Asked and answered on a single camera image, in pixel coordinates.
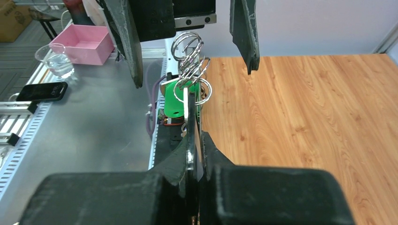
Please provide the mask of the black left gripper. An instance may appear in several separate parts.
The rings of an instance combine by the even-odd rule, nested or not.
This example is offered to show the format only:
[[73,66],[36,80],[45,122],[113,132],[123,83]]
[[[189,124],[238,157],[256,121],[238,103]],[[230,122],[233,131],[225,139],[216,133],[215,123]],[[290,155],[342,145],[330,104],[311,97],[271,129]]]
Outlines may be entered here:
[[[171,38],[178,31],[216,23],[215,0],[105,0],[136,88],[143,85],[140,42]],[[250,75],[260,64],[256,0],[230,1],[230,34]]]

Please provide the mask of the green key tag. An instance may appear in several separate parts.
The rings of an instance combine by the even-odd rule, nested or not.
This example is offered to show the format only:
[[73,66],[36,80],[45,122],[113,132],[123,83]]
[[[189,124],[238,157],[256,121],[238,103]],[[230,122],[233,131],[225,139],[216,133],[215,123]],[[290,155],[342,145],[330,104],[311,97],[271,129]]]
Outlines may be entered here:
[[175,78],[169,81],[160,83],[160,91],[164,96],[164,114],[170,118],[179,118],[184,116],[184,104],[180,100],[184,99],[183,88],[189,87],[189,92],[194,92],[196,95],[199,93],[199,84],[191,86],[191,81],[183,84]]

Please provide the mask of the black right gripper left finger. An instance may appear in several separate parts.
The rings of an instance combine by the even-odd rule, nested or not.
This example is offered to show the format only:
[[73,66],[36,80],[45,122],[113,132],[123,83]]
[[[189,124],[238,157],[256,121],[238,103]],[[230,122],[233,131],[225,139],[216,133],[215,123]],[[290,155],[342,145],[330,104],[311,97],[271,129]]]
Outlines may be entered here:
[[21,225],[188,225],[178,183],[187,140],[146,172],[55,173],[36,188]]

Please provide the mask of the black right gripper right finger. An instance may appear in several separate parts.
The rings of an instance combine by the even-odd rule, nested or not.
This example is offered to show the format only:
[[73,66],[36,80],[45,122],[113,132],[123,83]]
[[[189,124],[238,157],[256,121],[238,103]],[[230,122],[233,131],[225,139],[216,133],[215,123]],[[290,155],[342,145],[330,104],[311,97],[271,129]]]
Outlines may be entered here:
[[353,225],[335,177],[309,168],[233,164],[203,133],[202,225]]

